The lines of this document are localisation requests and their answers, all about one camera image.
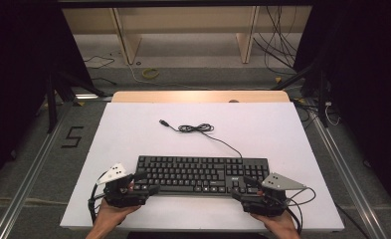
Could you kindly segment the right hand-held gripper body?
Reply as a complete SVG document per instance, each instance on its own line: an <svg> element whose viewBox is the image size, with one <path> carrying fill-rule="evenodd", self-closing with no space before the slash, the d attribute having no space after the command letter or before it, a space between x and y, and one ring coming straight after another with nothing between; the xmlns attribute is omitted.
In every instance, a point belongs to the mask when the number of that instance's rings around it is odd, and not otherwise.
<svg viewBox="0 0 391 239"><path fill-rule="evenodd" d="M271 173L261 182L261 196L248 196L242 202L245 212L268 217L280 216L289 207L287 190L304 190L306 186L278 173Z"/></svg>

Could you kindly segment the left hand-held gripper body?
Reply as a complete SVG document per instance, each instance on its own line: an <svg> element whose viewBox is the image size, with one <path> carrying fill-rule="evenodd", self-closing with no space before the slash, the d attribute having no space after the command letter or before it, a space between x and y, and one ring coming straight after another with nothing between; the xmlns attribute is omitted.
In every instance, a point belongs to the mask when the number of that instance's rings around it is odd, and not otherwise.
<svg viewBox="0 0 391 239"><path fill-rule="evenodd" d="M96 186L103 185L102 197L108 205L123 208L144 205L149 197L140 195L140 191L133 191L130 184L134 173L127 173L121 163L114 164L97 180Z"/></svg>

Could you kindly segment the black keyboard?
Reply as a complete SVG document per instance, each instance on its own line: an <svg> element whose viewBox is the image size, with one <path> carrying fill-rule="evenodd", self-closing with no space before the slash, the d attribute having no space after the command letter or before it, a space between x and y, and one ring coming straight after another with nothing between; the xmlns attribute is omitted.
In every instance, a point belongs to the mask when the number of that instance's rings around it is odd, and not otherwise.
<svg viewBox="0 0 391 239"><path fill-rule="evenodd" d="M257 187L244 182L249 176L263 181L269 174L266 158L152 156L141 155L137 172L147 178L134 183L134 190L159 185L163 195L226 196L232 190L255 194Z"/></svg>

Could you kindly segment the person's right hand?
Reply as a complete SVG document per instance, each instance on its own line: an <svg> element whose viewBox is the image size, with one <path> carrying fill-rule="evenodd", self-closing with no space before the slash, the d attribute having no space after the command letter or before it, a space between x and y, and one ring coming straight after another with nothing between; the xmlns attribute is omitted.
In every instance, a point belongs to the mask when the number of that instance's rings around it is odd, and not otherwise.
<svg viewBox="0 0 391 239"><path fill-rule="evenodd" d="M268 217L264 215L251 213L251 216L264 223L265 227L274 234L296 232L293 219L288 212L280 216Z"/></svg>

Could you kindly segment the person's left hand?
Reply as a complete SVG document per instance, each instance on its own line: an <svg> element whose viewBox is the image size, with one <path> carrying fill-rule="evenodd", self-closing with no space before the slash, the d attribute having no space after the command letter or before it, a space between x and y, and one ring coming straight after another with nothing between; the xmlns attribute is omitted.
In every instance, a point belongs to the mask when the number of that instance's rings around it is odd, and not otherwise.
<svg viewBox="0 0 391 239"><path fill-rule="evenodd" d="M117 225L119 225L125 218L139 209L139 206L130 206L118 208L110 206L103 199L101 201L98 216L96 222L94 223L95 229L102 229L104 231L112 230Z"/></svg>

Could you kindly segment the white table cover sheet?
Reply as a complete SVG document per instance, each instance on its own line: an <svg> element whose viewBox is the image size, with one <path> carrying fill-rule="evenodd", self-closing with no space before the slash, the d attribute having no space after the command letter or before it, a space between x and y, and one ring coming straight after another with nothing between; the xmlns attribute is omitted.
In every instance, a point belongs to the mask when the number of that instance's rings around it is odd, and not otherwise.
<svg viewBox="0 0 391 239"><path fill-rule="evenodd" d="M115 163L133 172L141 155L263 157L270 170L306 185L295 197L304 231L340 231L334 206L291 103L110 103L101 117L62 226L88 229L88 200ZM156 195L121 224L130 231L261 232L230 197Z"/></svg>

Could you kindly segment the short silver metal bar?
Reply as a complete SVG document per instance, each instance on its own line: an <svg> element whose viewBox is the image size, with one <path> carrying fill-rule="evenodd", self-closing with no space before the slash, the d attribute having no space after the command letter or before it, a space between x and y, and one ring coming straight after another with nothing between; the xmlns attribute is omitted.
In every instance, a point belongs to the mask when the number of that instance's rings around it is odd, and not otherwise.
<svg viewBox="0 0 391 239"><path fill-rule="evenodd" d="M77 101L102 101L102 102L111 102L112 97L100 97L94 94L77 94Z"/></svg>

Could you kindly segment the yellow tape roll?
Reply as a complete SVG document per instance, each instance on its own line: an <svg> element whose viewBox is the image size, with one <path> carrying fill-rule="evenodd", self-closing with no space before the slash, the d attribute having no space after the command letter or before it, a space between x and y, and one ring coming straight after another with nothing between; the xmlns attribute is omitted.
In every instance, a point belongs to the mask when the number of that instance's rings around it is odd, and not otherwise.
<svg viewBox="0 0 391 239"><path fill-rule="evenodd" d="M142 71L142 76L147 80L155 79L159 75L159 71L153 68L147 68Z"/></svg>

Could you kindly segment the black metal stand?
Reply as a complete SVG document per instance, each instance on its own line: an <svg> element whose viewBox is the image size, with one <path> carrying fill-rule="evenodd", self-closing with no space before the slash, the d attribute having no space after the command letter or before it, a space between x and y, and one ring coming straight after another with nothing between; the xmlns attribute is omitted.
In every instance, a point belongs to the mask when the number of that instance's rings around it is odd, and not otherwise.
<svg viewBox="0 0 391 239"><path fill-rule="evenodd" d="M111 94L97 89L91 80L87 83L65 71L51 73L46 80L46 96L49 111L48 133L51 133L55 129L58 122L55 94L58 94L64 102L70 103L76 98L76 94L72 90L72 86L78 86L98 97L111 97Z"/></svg>
<svg viewBox="0 0 391 239"><path fill-rule="evenodd" d="M304 79L300 88L300 94L303 97L317 96L317 116L320 122L328 127L328 120L326 119L326 100L327 100L327 82L326 72L323 66L318 63L312 63L310 66L297 72L295 75L288 78L286 81L277 84L272 88L272 91L281 91L288 86Z"/></svg>

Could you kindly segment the black curtain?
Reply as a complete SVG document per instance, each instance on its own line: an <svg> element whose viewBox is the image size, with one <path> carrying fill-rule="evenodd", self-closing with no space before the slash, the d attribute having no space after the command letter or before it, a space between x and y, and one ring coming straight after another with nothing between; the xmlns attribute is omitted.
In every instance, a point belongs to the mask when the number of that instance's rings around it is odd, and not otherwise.
<svg viewBox="0 0 391 239"><path fill-rule="evenodd" d="M57 0L0 0L0 170L57 72L93 83Z"/></svg>
<svg viewBox="0 0 391 239"><path fill-rule="evenodd" d="M330 95L391 197L391 0L313 0L294 68L316 57L343 12L328 56Z"/></svg>

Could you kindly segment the light wooden shelf unit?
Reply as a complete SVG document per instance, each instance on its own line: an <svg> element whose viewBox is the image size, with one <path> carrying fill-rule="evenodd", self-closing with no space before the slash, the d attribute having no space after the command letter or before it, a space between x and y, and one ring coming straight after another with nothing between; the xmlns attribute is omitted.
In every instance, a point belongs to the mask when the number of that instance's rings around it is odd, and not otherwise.
<svg viewBox="0 0 391 239"><path fill-rule="evenodd" d="M74 34L115 34L124 60L134 62L143 34L233 33L241 60L250 61L256 33L301 33L309 6L65 9Z"/></svg>

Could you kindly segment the long metal floor rail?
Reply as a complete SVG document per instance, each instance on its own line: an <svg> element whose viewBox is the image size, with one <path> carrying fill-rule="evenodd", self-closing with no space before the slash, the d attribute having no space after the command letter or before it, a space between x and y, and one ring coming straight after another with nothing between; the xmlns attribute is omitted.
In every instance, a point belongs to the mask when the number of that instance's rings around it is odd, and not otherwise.
<svg viewBox="0 0 391 239"><path fill-rule="evenodd" d="M361 217L364 226L368 232L370 239L388 239L375 211L371 204L366 199L361 190L358 181L354 177L352 171L349 169L342 153L340 152L335 140L333 139L329 129L325 127L319 119L318 114L310 113L312 117L311 122L315 125L330 157L337 169L341 180L343 181L347 192L355 205L355 208Z"/></svg>
<svg viewBox="0 0 391 239"><path fill-rule="evenodd" d="M54 145L54 141L59 135L64 119L72 108L72 103L64 103L59 109L59 115L55 118L55 125L52 129L45 133L45 137L39 144L37 154L33 157L33 161L27 170L18 189L15 190L14 196L9 199L9 203L5 212L0 218L0 239L7 239L9 234L19 217L19 214L25 205L26 199L29 196L42 168L46 162L48 155Z"/></svg>

